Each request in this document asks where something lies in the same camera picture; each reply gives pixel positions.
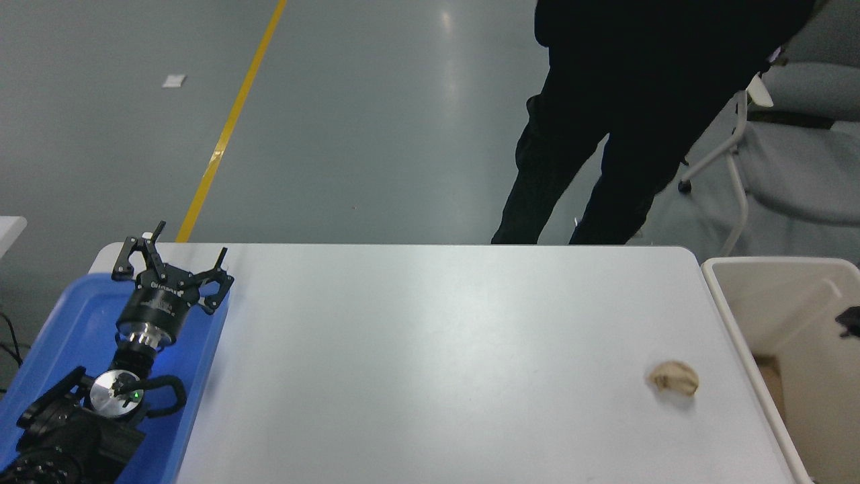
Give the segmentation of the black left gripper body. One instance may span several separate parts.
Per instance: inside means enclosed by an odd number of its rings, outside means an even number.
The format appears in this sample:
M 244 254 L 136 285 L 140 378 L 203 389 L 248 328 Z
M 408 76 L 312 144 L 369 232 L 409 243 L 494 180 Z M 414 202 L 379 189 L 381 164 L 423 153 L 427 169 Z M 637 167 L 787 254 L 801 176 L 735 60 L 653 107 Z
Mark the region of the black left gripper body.
M 121 334 L 150 325 L 166 335 L 179 335 L 200 296 L 194 275 L 178 267 L 162 272 L 145 270 L 135 278 L 135 289 L 120 313 L 116 327 Z

